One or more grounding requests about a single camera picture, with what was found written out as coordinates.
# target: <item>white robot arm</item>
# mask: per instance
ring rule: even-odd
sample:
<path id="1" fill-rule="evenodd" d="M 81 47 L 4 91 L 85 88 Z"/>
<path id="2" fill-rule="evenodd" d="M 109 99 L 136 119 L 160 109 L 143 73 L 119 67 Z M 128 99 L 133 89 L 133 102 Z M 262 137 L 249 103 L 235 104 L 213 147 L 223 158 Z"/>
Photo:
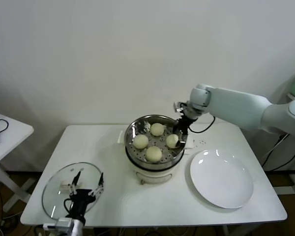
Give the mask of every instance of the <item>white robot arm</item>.
<path id="1" fill-rule="evenodd" d="M 193 121 L 204 113 L 210 113 L 244 129 L 295 136 L 295 100 L 277 105 L 262 96 L 197 85 L 191 91 L 190 100 L 178 103 L 176 111 Z"/>

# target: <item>floor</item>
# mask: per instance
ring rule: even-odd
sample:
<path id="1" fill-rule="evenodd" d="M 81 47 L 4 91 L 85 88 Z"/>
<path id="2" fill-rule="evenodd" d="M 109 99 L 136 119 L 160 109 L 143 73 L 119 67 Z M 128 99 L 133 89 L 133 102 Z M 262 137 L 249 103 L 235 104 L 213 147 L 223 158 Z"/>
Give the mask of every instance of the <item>floor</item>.
<path id="1" fill-rule="evenodd" d="M 33 177 L 35 179 L 39 179 L 38 175 L 34 176 L 24 176 L 24 175 L 11 175 L 11 178 L 18 184 L 22 185 L 29 177 Z M 293 183 L 290 181 L 288 175 L 270 175 L 268 176 L 273 186 L 287 186 L 292 185 Z M 5 187 L 3 184 L 0 184 L 0 191 L 2 194 L 3 202 L 5 203 L 13 193 Z M 295 195 L 286 195 L 280 196 L 280 200 L 282 201 L 286 211 L 288 212 L 288 219 L 283 222 L 277 223 L 267 223 L 263 224 L 254 230 L 249 236 L 268 236 L 268 235 L 276 235 L 276 236 L 295 236 Z M 4 216 L 10 216 L 21 212 L 25 208 L 25 203 L 19 201 L 9 213 L 5 213 Z M 122 233 L 123 236 L 222 236 L 223 231 L 222 227 L 176 227 L 170 228 L 172 232 L 169 231 L 168 228 L 158 228 L 156 233 L 153 233 L 155 229 L 147 229 L 147 228 L 130 228 L 126 229 L 124 232 L 120 229 L 109 229 L 109 231 L 102 236 L 115 236 L 119 233 Z M 85 229 L 85 236 L 97 236 L 101 232 L 106 231 L 104 229 L 96 229 L 96 232 L 93 229 Z M 10 233 L 5 233 L 5 235 L 9 236 L 23 236 L 25 233 L 26 236 L 33 236 L 33 228 L 28 226 L 24 226 L 21 223 L 17 225 L 17 227 L 11 231 Z"/>

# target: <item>white table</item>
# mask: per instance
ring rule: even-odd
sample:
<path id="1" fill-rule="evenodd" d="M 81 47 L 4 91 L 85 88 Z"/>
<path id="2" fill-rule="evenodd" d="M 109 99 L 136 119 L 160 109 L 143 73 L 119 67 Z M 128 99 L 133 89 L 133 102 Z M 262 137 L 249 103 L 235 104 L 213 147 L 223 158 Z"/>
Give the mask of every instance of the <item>white table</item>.
<path id="1" fill-rule="evenodd" d="M 0 133 L 0 161 L 8 155 L 14 148 L 16 148 L 22 141 L 24 141 L 29 135 L 34 131 L 33 127 L 17 120 L 11 119 L 9 117 L 0 115 L 0 119 L 4 119 L 9 122 L 9 128 L 4 132 Z M 6 127 L 5 122 L 0 122 L 0 130 Z M 5 184 L 9 189 L 11 189 L 15 195 L 5 203 L 3 206 L 3 211 L 8 212 L 10 208 L 20 199 L 25 203 L 28 202 L 30 194 L 27 190 L 33 183 L 34 179 L 28 179 L 22 187 L 19 187 L 5 171 L 0 167 L 0 182 Z"/>
<path id="2" fill-rule="evenodd" d="M 86 213 L 86 227 L 207 226 L 282 221 L 287 218 L 280 200 L 238 127 L 213 125 L 193 135 L 192 153 L 207 148 L 236 152 L 254 181 L 250 201 L 240 209 L 222 209 L 206 201 L 193 186 L 189 166 L 193 154 L 185 155 L 177 173 L 160 185 L 140 185 L 126 162 L 124 146 L 117 143 L 127 125 L 72 125 L 66 128 L 21 216 L 25 225 L 53 223 L 42 207 L 41 197 L 49 178 L 60 168 L 89 162 L 104 172 L 105 191 Z M 202 130 L 207 124 L 194 124 Z M 248 231 L 256 226 L 248 225 Z M 237 233 L 245 232 L 240 228 Z"/>

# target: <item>glass lid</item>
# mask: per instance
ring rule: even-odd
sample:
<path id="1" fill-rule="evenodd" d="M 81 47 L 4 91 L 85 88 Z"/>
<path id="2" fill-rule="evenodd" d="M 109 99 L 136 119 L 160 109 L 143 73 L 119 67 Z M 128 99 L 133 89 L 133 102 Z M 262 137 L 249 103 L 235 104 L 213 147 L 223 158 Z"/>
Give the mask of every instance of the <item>glass lid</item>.
<path id="1" fill-rule="evenodd" d="M 56 172 L 48 181 L 42 195 L 42 205 L 46 214 L 53 218 L 59 219 L 65 217 L 68 212 L 64 208 L 64 200 L 69 198 L 69 184 L 78 173 L 81 172 L 76 189 L 91 189 L 98 187 L 101 177 L 101 171 L 93 164 L 80 162 L 70 164 Z M 66 201 L 66 207 L 70 209 L 71 201 Z M 87 207 L 87 211 L 93 207 L 91 203 Z"/>

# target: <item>white plate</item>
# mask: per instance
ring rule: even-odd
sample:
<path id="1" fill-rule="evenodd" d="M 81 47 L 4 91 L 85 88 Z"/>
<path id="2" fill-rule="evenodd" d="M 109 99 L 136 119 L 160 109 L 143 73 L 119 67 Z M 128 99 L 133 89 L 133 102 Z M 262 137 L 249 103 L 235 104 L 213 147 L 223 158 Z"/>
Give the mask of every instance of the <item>white plate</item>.
<path id="1" fill-rule="evenodd" d="M 198 192 L 219 207 L 242 207 L 254 190 L 247 169 L 220 149 L 199 152 L 191 162 L 190 174 Z"/>

